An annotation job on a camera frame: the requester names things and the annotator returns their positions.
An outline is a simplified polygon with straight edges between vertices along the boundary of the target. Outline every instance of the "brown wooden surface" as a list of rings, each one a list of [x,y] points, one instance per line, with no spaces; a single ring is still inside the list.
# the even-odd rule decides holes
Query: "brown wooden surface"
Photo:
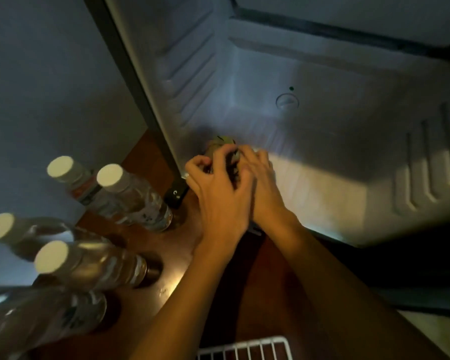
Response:
[[[162,195],[173,181],[148,132],[125,159],[123,167],[145,177]],[[121,313],[108,330],[43,346],[33,351],[32,358],[127,359],[178,283],[200,240],[200,212],[192,191],[174,216],[174,227],[151,234],[137,225],[119,227],[86,213],[80,226],[103,236],[118,235],[134,252],[156,249],[165,263],[173,261],[173,265],[165,264],[162,276],[166,282],[157,283],[154,288],[116,290]],[[288,339],[294,359],[335,358],[311,304],[281,253],[270,239],[246,234],[218,287],[201,347],[278,335]]]

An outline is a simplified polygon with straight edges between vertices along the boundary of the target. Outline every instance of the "person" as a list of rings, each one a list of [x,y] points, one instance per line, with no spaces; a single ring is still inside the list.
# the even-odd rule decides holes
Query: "person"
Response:
[[[240,185],[234,189],[226,156],[196,156],[185,166],[198,196],[203,238],[182,280],[158,312],[132,360],[194,359],[216,288],[240,238],[255,221],[282,252],[338,356],[357,359],[448,359],[397,311],[388,307],[304,228],[284,205],[268,153],[238,147]],[[213,173],[203,166],[213,164]]]

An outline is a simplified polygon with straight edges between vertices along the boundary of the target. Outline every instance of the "plastic bottle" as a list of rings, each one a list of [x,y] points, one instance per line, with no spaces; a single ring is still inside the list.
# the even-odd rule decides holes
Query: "plastic bottle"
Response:
[[[107,310],[105,296],[63,287],[0,289],[0,360],[94,330]]]
[[[150,231],[168,228],[173,213],[145,179],[108,164],[97,174],[97,182],[113,193],[127,216]]]
[[[136,287],[149,271],[140,255],[112,244],[52,241],[35,258],[40,274],[51,274],[77,290],[111,290]]]
[[[9,212],[0,213],[0,243],[8,245],[19,258],[33,262],[39,250],[53,240],[108,242],[58,218],[23,218]]]
[[[97,184],[96,172],[86,169],[72,157],[64,155],[52,160],[47,173],[54,180],[65,183],[70,195],[91,212],[116,224],[133,223],[113,197]]]

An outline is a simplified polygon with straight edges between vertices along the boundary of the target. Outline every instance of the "bottle cap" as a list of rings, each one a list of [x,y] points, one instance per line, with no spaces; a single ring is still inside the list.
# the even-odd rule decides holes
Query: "bottle cap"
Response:
[[[129,186],[130,174],[118,164],[108,164],[99,170],[97,182],[108,192],[122,192]]]
[[[22,240],[29,229],[27,219],[5,212],[0,213],[0,242],[14,244]]]
[[[86,171],[82,164],[66,155],[52,160],[46,169],[48,175],[60,183],[73,183],[83,176]]]
[[[59,269],[68,259],[70,247],[63,241],[51,241],[35,256],[34,265],[39,274],[50,274]]]

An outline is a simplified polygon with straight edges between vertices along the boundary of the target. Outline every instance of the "drain cover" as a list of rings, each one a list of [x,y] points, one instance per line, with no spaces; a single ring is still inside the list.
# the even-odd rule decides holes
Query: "drain cover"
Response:
[[[282,111],[292,111],[299,108],[299,99],[291,93],[284,93],[278,96],[277,108]]]

